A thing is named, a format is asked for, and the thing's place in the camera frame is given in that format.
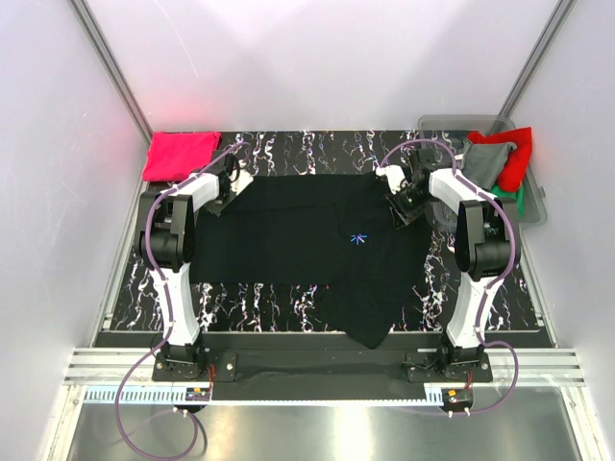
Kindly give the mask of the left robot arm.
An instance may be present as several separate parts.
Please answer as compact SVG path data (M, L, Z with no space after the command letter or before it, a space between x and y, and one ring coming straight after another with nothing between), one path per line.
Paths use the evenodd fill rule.
M193 311L189 270L196 249L196 218L205 208L218 216L251 183L239 160L210 164L161 192L139 197L135 252L147 266L158 294L163 333L152 348L155 369L176 379L212 372Z

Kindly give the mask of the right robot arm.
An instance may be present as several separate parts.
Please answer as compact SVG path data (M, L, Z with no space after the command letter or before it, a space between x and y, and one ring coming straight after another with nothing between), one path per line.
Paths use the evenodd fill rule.
M489 311L520 258L516 202L498 198L471 182L455 159L444 168L415 161L410 176L400 166L384 164L376 175L386 181L389 192L385 199L402 227L416 221L433 201L455 213L460 286L453 317L428 368L445 379L464 380L485 365Z

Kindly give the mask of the black t-shirt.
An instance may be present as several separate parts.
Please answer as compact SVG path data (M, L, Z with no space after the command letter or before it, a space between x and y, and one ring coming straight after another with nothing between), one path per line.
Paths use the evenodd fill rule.
M191 282L316 285L316 316L375 349L424 274L431 226L405 226L375 173L256 177L196 223Z

